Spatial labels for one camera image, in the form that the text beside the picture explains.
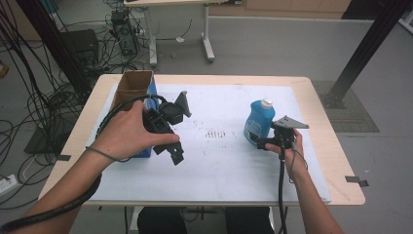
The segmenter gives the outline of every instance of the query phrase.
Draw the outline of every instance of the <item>dish soap bottle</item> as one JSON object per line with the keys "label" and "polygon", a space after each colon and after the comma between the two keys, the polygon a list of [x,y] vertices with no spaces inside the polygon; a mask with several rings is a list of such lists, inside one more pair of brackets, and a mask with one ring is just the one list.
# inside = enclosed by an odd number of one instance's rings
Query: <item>dish soap bottle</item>
{"label": "dish soap bottle", "polygon": [[256,145],[258,138],[267,137],[274,116],[276,116],[276,110],[270,99],[264,98],[254,101],[251,104],[251,113],[245,122],[244,135],[246,139]]}

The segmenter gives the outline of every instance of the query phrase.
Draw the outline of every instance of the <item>table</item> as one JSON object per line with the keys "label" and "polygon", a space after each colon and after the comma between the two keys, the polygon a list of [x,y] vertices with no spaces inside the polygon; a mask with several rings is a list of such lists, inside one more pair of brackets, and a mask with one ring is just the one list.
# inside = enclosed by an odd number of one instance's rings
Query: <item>table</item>
{"label": "table", "polygon": [[[84,151],[88,138],[91,135],[94,124],[96,122],[105,101],[107,100],[110,90],[113,89],[121,78],[121,75],[108,74],[103,75],[97,81],[94,90],[85,105],[85,108],[79,117],[76,126],[73,129],[71,136],[65,144],[61,154],[70,155],[69,161],[57,161],[55,167],[49,176],[40,197],[49,191],[56,182],[70,169],[76,162],[79,156]],[[364,195],[357,183],[346,182],[345,176],[353,176],[354,173],[349,165],[349,162],[344,154],[344,151],[335,135],[328,118],[319,102],[319,98],[313,88],[311,81],[305,77],[275,77],[275,76],[214,76],[214,75],[155,75],[155,81],[159,85],[216,85],[216,86],[235,86],[242,85],[251,86],[273,86],[273,87],[289,87],[297,101],[298,107],[305,120],[305,123],[310,125],[308,135],[314,146],[314,150],[318,157],[319,166],[322,174],[325,177],[325,182],[330,195],[330,202],[327,205],[362,205],[365,202]],[[188,144],[182,140],[182,144],[189,150]],[[172,165],[169,157],[161,158],[160,156],[151,156],[149,160],[158,160],[159,162],[167,162]],[[159,189],[156,185],[148,189]],[[246,205],[246,206],[276,206],[276,200],[263,201],[256,203],[253,201],[137,201],[137,200],[98,200],[92,199],[87,202],[90,205],[130,205],[130,206],[223,206],[223,205]],[[296,202],[285,203],[288,206],[297,206]]]}
{"label": "table", "polygon": [[212,51],[212,47],[209,42],[208,37],[208,16],[209,16],[209,6],[211,3],[223,3],[228,0],[136,0],[132,2],[125,1],[125,6],[129,8],[140,8],[143,10],[143,14],[146,20],[146,28],[149,37],[149,63],[152,66],[158,64],[157,51],[156,51],[156,38],[152,32],[151,26],[151,15],[149,7],[153,6],[174,6],[174,5],[192,5],[192,4],[203,4],[204,5],[204,33],[202,33],[204,47],[206,49],[206,57],[210,62],[213,62],[215,56]]}

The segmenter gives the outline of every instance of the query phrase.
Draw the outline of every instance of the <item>tape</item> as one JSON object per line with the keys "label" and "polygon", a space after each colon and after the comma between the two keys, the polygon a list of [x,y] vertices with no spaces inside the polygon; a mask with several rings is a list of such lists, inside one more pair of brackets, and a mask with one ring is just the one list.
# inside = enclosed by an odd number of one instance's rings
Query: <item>tape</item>
{"label": "tape", "polygon": [[60,155],[57,156],[57,159],[59,161],[69,161],[71,157],[72,156],[70,156],[70,155],[60,154]]}
{"label": "tape", "polygon": [[346,175],[346,181],[347,182],[356,182],[358,183],[358,185],[360,185],[360,187],[367,187],[369,186],[367,180],[360,180],[360,178],[358,176],[349,176]]}

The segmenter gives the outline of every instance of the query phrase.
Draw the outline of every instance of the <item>gray floor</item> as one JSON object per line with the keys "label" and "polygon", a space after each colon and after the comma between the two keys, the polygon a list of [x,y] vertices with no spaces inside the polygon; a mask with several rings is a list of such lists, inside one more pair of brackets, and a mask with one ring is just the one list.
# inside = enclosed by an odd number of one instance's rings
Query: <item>gray floor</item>
{"label": "gray floor", "polygon": [[[65,12],[63,6],[60,10],[63,16],[70,16],[70,11]],[[102,20],[104,14],[94,11],[91,15]],[[212,17],[210,41],[216,56],[213,63],[205,59],[201,40],[188,36],[189,40],[180,44],[158,42],[160,57],[155,71],[160,74],[307,76],[312,80],[336,80],[370,25],[371,21]],[[188,35],[198,35],[201,30],[196,29],[194,22]],[[7,54],[0,56],[12,64]],[[413,35],[397,25],[352,86],[380,133],[338,134],[355,174],[370,184],[362,188],[365,205],[330,207],[346,233],[413,232],[412,61]],[[15,67],[11,67],[8,76],[0,79],[0,119],[16,124],[27,115],[24,108],[28,94]],[[47,81],[39,78],[39,83],[43,85]],[[17,173],[28,157],[22,149],[33,131],[34,125],[21,127],[9,158],[1,165],[1,174]],[[27,174],[38,169],[30,167]],[[0,208],[35,198],[41,187],[42,183],[24,187],[15,199]],[[1,210],[0,224],[21,216],[30,206]],[[72,233],[122,233],[124,226],[124,208],[103,207],[99,211],[96,207],[85,207]],[[287,226],[290,233],[304,232],[298,208],[289,211]],[[190,233],[225,233],[222,214],[207,215],[205,220],[198,218],[187,227]]]}

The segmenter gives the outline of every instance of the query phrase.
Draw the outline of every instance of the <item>brown cardboard box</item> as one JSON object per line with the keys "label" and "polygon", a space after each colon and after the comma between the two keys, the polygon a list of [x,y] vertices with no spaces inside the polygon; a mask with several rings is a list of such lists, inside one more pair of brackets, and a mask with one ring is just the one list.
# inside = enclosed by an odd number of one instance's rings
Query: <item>brown cardboard box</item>
{"label": "brown cardboard box", "polygon": [[[156,85],[154,73],[151,70],[134,70],[125,71],[119,81],[118,89],[116,90],[112,108],[130,98],[144,96],[146,94],[155,95]],[[147,99],[144,101],[145,106],[149,108],[158,108],[158,103],[155,100]],[[126,105],[123,110],[130,110],[133,102]],[[144,149],[142,152],[132,156],[133,158],[147,158],[151,156],[152,147]]]}
{"label": "brown cardboard box", "polygon": [[[155,86],[153,71],[151,70],[134,70],[125,71],[116,90],[112,107],[130,98],[148,94],[149,87]],[[125,106],[123,110],[130,110],[132,103]]]}

